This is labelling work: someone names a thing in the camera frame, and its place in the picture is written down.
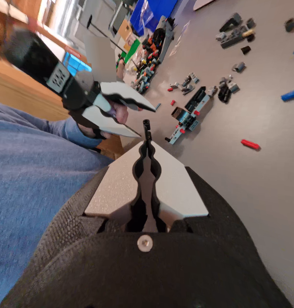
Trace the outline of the cluster of dark lego connectors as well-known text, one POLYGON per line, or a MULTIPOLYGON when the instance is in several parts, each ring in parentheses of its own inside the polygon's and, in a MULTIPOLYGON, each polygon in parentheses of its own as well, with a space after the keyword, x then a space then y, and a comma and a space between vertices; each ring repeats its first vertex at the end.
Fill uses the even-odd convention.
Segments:
POLYGON ((239 90, 240 88, 237 83, 234 82, 232 75, 222 77, 219 81, 218 99, 222 103, 228 104, 231 95, 237 93, 239 90))

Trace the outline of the long light grey lego beam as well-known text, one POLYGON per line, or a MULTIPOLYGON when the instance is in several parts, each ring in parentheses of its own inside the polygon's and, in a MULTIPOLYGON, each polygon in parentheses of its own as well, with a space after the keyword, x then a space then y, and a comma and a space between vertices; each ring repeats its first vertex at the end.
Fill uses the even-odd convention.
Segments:
MULTIPOLYGON (((202 99, 202 101, 198 104, 198 106, 195 108, 195 110, 201 112, 201 110, 203 109, 203 107, 206 105, 206 103, 210 100, 210 96, 208 94, 206 94, 206 96, 202 99)), ((168 138, 166 137, 165 140, 170 143, 170 144, 174 144, 176 142, 176 140, 182 136, 183 134, 180 133, 180 128, 183 128, 185 131, 189 130, 189 131, 193 131, 198 125, 199 125, 199 120, 198 117, 199 116, 193 116, 193 112, 189 113, 189 116, 187 117, 186 121, 184 122, 178 122, 178 125, 176 126, 174 132, 172 133, 172 135, 168 138)))

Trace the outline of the dark grey angled lego beam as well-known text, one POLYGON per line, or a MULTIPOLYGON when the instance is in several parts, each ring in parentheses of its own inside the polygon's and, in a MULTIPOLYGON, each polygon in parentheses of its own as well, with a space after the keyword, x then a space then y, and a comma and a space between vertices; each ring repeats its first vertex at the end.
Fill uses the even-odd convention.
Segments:
POLYGON ((242 35, 248 31, 248 28, 246 26, 240 26, 236 29, 234 29, 228 36, 226 36, 221 41, 221 47, 222 49, 227 49, 245 39, 242 35))

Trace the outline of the long black lego axle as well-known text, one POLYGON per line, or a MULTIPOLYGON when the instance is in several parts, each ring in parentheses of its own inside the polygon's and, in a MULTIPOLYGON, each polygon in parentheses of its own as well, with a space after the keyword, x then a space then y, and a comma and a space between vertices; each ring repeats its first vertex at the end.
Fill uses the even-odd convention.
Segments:
POLYGON ((150 132, 150 121, 149 121, 149 119, 143 120, 143 126, 144 126, 146 144, 150 145, 150 142, 152 141, 152 135, 151 135, 151 132, 150 132))

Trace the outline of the partly built lego model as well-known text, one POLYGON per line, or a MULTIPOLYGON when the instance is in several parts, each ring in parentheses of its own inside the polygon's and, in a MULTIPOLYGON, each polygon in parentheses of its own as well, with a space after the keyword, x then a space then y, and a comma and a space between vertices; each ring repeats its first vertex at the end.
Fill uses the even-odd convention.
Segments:
POLYGON ((129 70, 135 74, 131 87, 144 94, 157 67, 163 62, 171 42, 174 40, 175 18, 162 16, 157 28, 140 43, 132 56, 129 70))

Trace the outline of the blue storage bin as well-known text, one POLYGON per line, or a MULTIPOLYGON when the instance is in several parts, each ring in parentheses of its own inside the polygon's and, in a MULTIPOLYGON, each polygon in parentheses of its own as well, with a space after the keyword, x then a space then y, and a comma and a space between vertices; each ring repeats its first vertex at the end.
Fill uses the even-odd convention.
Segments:
POLYGON ((154 32, 161 17, 169 17, 176 3, 176 0, 139 0, 130 17, 136 35, 143 36, 145 29, 154 32))

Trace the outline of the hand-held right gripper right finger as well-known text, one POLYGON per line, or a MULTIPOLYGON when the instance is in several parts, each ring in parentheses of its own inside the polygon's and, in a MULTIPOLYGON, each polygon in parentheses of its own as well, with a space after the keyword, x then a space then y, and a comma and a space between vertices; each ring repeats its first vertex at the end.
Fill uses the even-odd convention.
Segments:
POLYGON ((148 142, 150 170, 154 176, 151 209, 158 231, 167 231, 177 220, 206 217, 205 206, 186 167, 157 145, 148 142))

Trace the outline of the black angled lego piece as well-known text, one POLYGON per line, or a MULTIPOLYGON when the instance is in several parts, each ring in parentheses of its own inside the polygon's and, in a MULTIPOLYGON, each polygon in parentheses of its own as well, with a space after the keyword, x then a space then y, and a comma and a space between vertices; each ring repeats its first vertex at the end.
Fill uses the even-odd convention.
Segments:
POLYGON ((173 118, 175 118, 178 122, 182 123, 182 122, 186 121, 187 117, 189 116, 189 113, 188 113, 187 110, 184 110, 184 109, 182 109, 180 107, 176 107, 173 110, 171 116, 173 118))

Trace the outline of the person's blue clothing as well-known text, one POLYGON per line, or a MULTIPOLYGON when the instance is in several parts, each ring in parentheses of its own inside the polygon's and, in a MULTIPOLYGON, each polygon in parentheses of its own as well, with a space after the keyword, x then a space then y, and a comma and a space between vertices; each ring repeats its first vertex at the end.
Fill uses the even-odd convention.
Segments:
POLYGON ((0 303, 56 213, 103 167, 0 167, 0 303))

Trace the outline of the dark grey curved lego brick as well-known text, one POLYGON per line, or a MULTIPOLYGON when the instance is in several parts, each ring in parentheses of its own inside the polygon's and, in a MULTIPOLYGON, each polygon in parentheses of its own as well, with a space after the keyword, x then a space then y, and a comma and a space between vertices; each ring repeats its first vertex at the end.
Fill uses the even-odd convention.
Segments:
POLYGON ((219 29, 219 32, 226 32, 232 30, 234 27, 237 27, 241 24, 242 18, 239 13, 234 13, 230 18, 226 20, 226 22, 219 29))

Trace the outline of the green storage bin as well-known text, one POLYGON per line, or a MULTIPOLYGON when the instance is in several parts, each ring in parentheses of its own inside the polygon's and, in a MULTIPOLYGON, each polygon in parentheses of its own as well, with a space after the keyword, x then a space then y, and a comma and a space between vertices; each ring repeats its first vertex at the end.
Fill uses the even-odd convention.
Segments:
POLYGON ((136 39, 134 43, 131 45, 128 53, 122 52, 121 56, 124 58, 124 64, 126 64, 130 60, 130 58, 136 53, 140 44, 141 42, 138 39, 136 39))

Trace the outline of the window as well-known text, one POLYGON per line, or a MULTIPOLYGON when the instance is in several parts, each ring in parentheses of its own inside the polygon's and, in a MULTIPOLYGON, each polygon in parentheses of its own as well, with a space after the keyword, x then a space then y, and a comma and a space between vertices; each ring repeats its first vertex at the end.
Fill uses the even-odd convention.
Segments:
POLYGON ((73 77, 75 77, 76 74, 80 71, 91 72, 91 67, 89 65, 85 64, 83 61, 70 54, 69 52, 65 53, 63 65, 67 68, 73 77))

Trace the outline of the small clear plastic bag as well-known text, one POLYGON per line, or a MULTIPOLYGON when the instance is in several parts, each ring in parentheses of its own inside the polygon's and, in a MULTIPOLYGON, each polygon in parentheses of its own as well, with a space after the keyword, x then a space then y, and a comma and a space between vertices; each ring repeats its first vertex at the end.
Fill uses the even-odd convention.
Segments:
POLYGON ((180 44, 181 44, 182 37, 183 37, 184 34, 187 32, 187 29, 188 29, 190 23, 191 23, 191 20, 189 20, 189 21, 184 25, 183 29, 181 30, 180 36, 179 36, 178 39, 177 39, 177 43, 176 43, 176 45, 173 47, 171 53, 169 54, 169 57, 172 57, 173 55, 176 54, 176 52, 177 52, 177 50, 178 50, 178 48, 179 48, 179 46, 180 46, 180 44))

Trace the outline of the dark curved lego panel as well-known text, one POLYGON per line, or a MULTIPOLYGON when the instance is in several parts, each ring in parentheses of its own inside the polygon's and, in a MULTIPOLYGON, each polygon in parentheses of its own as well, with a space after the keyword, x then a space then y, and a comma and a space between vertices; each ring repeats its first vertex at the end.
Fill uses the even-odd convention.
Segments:
POLYGON ((199 90, 193 95, 193 97, 185 105, 185 109, 192 113, 193 110, 198 106, 202 99, 206 96, 206 87, 202 86, 199 90))

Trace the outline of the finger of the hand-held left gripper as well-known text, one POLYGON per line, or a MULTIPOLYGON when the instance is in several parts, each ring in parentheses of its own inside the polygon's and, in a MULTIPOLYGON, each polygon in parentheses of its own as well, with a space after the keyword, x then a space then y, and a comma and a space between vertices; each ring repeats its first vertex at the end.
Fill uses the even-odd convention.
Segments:
POLYGON ((139 133, 127 125, 120 124, 114 117, 114 114, 110 114, 110 111, 106 107, 103 110, 99 106, 91 106, 84 110, 82 116, 101 131, 131 138, 141 137, 139 133))
POLYGON ((99 94, 95 98, 95 106, 105 113, 112 113, 110 102, 126 106, 129 109, 156 112, 156 108, 139 92, 123 82, 95 82, 99 94))

